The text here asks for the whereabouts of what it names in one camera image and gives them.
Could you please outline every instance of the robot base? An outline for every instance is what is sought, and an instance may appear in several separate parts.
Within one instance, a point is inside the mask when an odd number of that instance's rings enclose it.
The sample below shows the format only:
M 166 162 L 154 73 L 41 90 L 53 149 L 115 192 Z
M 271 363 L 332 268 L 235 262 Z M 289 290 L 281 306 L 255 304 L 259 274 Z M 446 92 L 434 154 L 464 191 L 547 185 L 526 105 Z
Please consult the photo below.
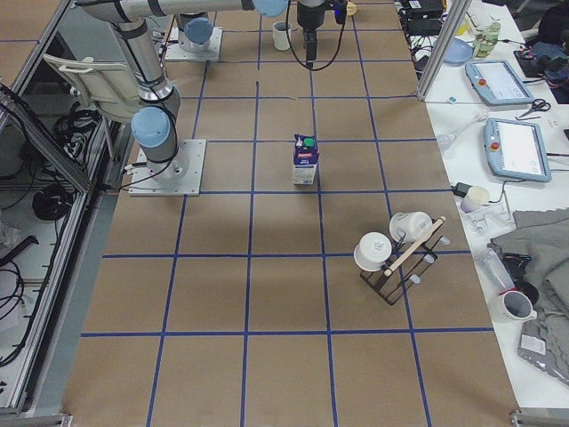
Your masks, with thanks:
M 189 158 L 188 171 L 179 180 L 169 183 L 158 182 L 152 178 L 134 184 L 128 189 L 132 197 L 164 197 L 164 196 L 199 196 L 199 188 L 202 183 L 202 171 L 204 170 L 206 140 L 182 140 L 180 151 Z M 146 162 L 146 156 L 139 151 L 137 162 Z M 132 181 L 148 178 L 150 173 L 147 167 L 134 170 Z
M 178 41 L 178 32 L 179 29 L 177 27 L 172 28 L 168 41 Z M 220 60 L 222 33 L 223 28 L 214 27 L 212 37 L 210 38 L 210 45 L 199 52 L 186 52 L 178 44 L 168 46 L 168 50 L 166 51 L 166 60 L 184 60 L 189 62 L 206 62 L 207 60 L 211 60 L 213 62 L 217 62 Z

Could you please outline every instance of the chair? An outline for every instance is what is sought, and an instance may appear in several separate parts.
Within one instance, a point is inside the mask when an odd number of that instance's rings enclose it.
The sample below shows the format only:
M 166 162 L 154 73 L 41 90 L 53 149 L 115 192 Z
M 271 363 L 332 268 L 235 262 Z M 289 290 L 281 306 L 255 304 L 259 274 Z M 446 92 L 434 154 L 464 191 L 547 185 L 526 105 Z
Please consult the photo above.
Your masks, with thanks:
M 131 70 L 123 63 L 94 62 L 90 57 L 84 60 L 64 60 L 45 54 L 44 59 L 78 90 L 78 98 L 83 107 L 93 104 L 100 112 L 108 153 L 114 159 L 115 148 L 108 121 L 129 123 L 142 107 Z

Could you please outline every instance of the black scissors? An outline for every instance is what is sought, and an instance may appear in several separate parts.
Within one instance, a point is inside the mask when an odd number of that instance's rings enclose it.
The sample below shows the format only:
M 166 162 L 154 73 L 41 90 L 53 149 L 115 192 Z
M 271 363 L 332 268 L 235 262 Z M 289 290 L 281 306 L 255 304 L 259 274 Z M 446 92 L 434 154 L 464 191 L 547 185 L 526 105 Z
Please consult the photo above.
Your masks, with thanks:
M 537 98 L 532 102 L 532 106 L 528 109 L 524 114 L 521 116 L 516 117 L 516 119 L 520 119 L 522 117 L 527 116 L 535 111 L 549 111 L 551 109 L 551 104 L 547 101 L 543 100 L 542 98 Z

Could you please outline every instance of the tablet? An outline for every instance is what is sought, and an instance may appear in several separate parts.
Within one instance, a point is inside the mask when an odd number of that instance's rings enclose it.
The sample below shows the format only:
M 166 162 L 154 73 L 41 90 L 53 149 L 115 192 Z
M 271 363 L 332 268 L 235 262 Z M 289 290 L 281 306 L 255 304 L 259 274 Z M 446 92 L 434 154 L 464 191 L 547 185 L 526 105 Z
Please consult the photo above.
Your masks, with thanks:
M 534 100 L 505 60 L 469 61 L 465 70 L 472 87 L 488 105 L 530 104 Z
M 485 125 L 488 165 L 499 176 L 551 181 L 540 127 L 534 123 L 489 118 Z

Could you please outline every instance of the clear plastic bottle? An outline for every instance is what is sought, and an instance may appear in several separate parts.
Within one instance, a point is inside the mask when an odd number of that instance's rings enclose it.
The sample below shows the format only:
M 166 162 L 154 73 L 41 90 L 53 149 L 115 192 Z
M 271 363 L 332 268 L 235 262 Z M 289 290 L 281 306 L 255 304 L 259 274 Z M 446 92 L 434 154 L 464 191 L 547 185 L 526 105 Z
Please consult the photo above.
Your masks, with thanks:
M 488 27 L 484 28 L 482 34 L 477 36 L 474 41 L 474 55 L 477 58 L 485 58 L 490 54 L 500 35 L 501 24 L 495 20 Z

